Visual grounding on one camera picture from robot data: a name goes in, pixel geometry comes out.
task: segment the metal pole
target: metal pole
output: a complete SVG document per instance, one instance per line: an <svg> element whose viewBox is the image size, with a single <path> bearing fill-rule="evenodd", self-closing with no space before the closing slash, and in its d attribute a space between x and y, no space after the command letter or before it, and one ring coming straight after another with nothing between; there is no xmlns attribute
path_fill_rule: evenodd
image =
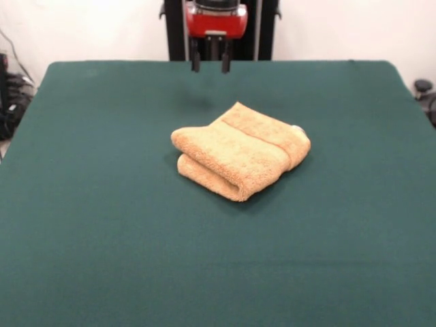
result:
<svg viewBox="0 0 436 327"><path fill-rule="evenodd" d="M259 60L259 47L260 47L260 28L262 26L262 0L258 0L256 6L256 26L254 34L254 61Z"/></svg>
<svg viewBox="0 0 436 327"><path fill-rule="evenodd" d="M182 15L183 15L183 43L185 44L185 60L189 61L189 40L188 28L186 23L186 0L182 1Z"/></svg>

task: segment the black equipment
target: black equipment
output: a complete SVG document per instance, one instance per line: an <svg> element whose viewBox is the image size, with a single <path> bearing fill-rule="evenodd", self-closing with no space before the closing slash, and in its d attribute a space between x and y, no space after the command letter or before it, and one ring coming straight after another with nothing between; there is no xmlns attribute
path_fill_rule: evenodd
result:
<svg viewBox="0 0 436 327"><path fill-rule="evenodd" d="M7 72L7 57L0 53L0 141L12 138L33 99L27 89L33 89L33 83Z"/></svg>
<svg viewBox="0 0 436 327"><path fill-rule="evenodd" d="M233 41L230 60L268 61L272 59L275 17L281 18L279 0L164 0L159 17L166 16L171 61L192 60L193 51L191 51L185 15L186 5L190 2L201 10L210 12L228 12L235 10L239 5L245 5L248 14L247 28L240 39ZM201 60L213 60L209 57L207 39L196 41Z"/></svg>
<svg viewBox="0 0 436 327"><path fill-rule="evenodd" d="M416 80L415 99L419 101L430 122L436 127L436 92L430 92L433 84L429 80Z"/></svg>

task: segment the towel fold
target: towel fold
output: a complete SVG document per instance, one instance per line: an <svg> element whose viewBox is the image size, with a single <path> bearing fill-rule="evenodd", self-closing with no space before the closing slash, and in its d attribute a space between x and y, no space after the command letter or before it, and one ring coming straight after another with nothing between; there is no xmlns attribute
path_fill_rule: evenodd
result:
<svg viewBox="0 0 436 327"><path fill-rule="evenodd" d="M174 131L171 140L183 153L177 161L181 175L238 202L295 168L311 148L298 126L240 103L209 126Z"/></svg>

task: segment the black knob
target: black knob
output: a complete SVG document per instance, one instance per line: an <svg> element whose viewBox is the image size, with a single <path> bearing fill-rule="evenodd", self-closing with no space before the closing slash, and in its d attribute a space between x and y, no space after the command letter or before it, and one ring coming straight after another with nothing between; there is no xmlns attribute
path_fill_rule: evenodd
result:
<svg viewBox="0 0 436 327"><path fill-rule="evenodd" d="M416 80L415 89L420 93L429 92L433 88L433 84L429 80Z"/></svg>

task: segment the green cloth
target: green cloth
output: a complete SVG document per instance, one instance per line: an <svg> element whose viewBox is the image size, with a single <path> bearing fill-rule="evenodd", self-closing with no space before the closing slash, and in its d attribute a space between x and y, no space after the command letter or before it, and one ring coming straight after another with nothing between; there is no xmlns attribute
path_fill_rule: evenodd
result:
<svg viewBox="0 0 436 327"><path fill-rule="evenodd" d="M173 130L236 101L301 126L245 203ZM436 326L436 134L386 62L55 63L0 166L2 326Z"/></svg>

